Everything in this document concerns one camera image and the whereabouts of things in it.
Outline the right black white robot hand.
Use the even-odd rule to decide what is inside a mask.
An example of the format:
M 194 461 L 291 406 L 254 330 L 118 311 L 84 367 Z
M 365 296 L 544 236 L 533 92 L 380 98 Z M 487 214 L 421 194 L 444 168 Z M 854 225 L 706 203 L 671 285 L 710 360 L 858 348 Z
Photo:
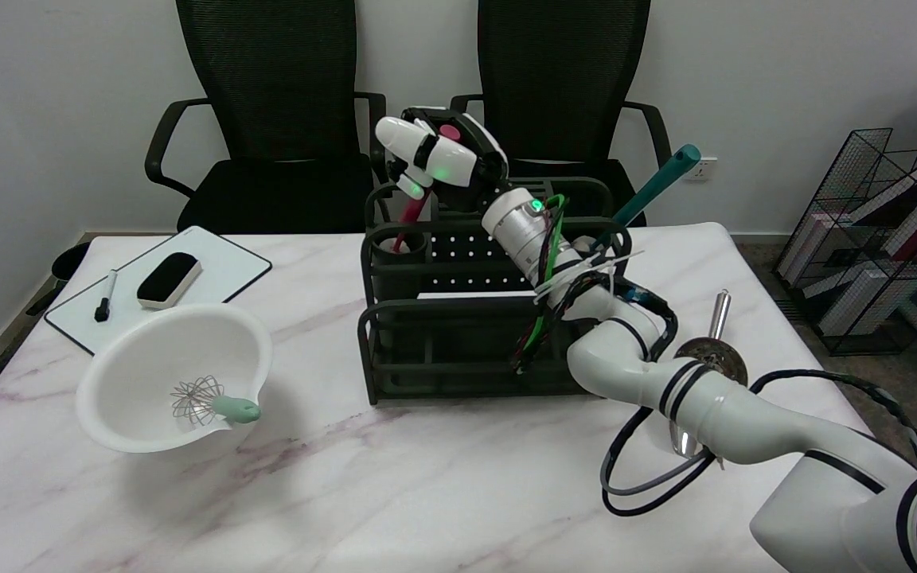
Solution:
M 411 199 L 436 195 L 458 212 L 484 212 L 509 185 L 509 160 L 470 114 L 448 107 L 409 107 L 379 119 L 374 134 L 390 153 L 388 180 Z

